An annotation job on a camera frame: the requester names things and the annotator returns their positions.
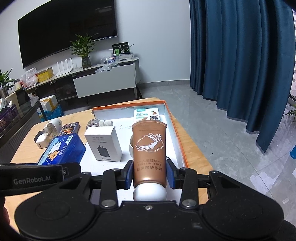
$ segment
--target blue curtain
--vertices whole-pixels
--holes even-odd
[[[265,152],[286,108],[295,64],[292,9],[283,0],[189,0],[190,86],[260,131]]]

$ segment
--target tiled floor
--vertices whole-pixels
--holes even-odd
[[[246,123],[227,118],[216,102],[205,100],[180,81],[179,85],[140,86],[143,98],[167,101],[172,114],[214,169],[275,199],[285,219],[296,225],[296,125],[284,116],[266,153],[256,145],[258,133],[246,132]]]

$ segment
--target hand cream tube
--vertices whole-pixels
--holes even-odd
[[[133,124],[133,159],[135,201],[165,201],[167,125],[155,120]]]

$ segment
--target white cabinet drawer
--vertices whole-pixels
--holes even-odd
[[[110,71],[83,76],[73,81],[78,98],[135,88],[135,67],[133,64],[113,67]]]

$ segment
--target tissue box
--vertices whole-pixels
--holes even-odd
[[[84,134],[98,161],[117,161],[122,156],[114,126],[90,126]]]
[[[18,114],[19,113],[15,104],[4,111],[0,116],[0,132],[3,131],[9,124],[12,126],[16,124],[20,118]]]
[[[44,111],[53,111],[57,105],[57,98],[55,95],[51,95],[40,100],[42,108]]]
[[[85,150],[77,134],[57,136],[51,141],[37,165],[80,163]]]
[[[143,120],[160,121],[158,108],[134,110],[133,122],[136,123]]]

